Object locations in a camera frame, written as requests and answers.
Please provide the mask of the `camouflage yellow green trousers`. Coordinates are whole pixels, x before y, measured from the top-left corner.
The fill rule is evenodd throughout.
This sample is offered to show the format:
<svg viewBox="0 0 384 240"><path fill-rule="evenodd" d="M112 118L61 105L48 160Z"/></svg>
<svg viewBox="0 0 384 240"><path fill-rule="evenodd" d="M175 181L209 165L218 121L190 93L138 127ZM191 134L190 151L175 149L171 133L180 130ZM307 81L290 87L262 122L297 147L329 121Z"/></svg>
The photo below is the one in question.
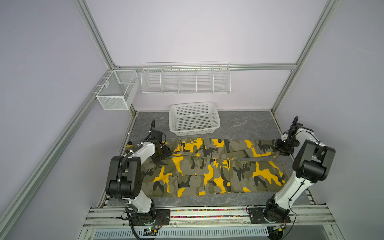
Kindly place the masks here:
<svg viewBox="0 0 384 240"><path fill-rule="evenodd" d="M274 150L275 140L174 139L171 155L142 165L148 197L280 191L292 170Z"/></svg>

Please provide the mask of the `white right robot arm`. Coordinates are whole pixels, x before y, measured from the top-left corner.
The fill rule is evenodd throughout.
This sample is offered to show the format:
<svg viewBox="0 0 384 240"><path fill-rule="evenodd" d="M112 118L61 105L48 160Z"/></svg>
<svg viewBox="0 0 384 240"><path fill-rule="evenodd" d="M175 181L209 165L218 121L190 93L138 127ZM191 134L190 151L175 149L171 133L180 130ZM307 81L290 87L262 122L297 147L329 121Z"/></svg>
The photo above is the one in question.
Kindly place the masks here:
<svg viewBox="0 0 384 240"><path fill-rule="evenodd" d="M281 155L295 156L293 174L283 188L267 200L265 207L247 208L252 224L290 223L293 203L307 188L328 177L336 155L334 148L322 143L312 129L299 123L298 116L277 139L275 149Z"/></svg>

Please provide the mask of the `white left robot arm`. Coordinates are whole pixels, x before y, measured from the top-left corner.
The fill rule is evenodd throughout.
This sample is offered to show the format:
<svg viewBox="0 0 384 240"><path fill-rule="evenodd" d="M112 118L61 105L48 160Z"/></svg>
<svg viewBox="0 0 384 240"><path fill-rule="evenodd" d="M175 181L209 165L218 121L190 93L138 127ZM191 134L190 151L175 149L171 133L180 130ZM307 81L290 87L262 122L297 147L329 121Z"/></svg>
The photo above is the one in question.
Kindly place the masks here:
<svg viewBox="0 0 384 240"><path fill-rule="evenodd" d="M108 196L125 205L128 220L138 225L157 223L156 207L152 199L142 191L142 165L147 159L155 164L172 155L170 147L163 138L166 135L155 130L156 121L145 139L124 156L111 159L105 192Z"/></svg>

